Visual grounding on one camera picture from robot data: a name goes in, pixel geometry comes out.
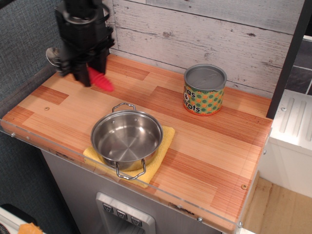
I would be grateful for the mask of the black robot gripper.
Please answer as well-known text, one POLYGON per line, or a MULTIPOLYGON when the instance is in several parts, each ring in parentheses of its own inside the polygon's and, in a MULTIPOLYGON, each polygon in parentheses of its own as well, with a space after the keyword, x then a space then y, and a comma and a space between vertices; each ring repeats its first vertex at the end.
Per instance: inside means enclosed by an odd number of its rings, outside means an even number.
POLYGON ((113 29, 106 25, 109 15, 95 14, 88 19, 56 14, 63 45, 57 55, 57 71, 72 73, 85 87, 91 87, 87 65, 106 73, 109 48, 114 45, 113 29))

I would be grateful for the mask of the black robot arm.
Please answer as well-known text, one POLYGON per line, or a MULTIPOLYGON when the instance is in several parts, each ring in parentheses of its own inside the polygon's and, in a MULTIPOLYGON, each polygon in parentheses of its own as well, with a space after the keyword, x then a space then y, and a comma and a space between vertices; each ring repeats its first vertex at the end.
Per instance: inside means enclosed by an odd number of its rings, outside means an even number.
POLYGON ((63 0, 55 8, 62 46, 50 48, 47 58, 61 76, 73 74, 90 87, 88 68, 106 72, 106 58, 115 44, 113 28, 106 24, 109 8, 100 0, 63 0))

